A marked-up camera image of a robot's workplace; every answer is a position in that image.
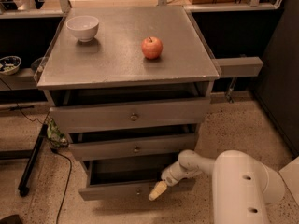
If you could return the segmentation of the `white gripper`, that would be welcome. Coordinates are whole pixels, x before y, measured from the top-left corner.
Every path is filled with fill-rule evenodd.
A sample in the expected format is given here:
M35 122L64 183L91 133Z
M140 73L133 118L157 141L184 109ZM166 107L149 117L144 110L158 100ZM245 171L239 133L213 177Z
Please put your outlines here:
M166 192L167 186L174 187L182 179L194 178L200 174L201 171L199 169L188 170L176 161L162 171L161 179L163 181L156 183L149 194L149 200L154 201L160 197L164 192Z

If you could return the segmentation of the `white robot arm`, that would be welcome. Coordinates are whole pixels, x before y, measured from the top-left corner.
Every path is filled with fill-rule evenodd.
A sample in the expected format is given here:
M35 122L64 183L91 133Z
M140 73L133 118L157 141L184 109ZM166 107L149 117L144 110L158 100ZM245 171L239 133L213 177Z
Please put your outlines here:
M183 150L162 171L149 199L154 201L180 180L201 173L212 177L214 224L270 224L266 206L285 194L279 173L244 152L227 150L213 160Z

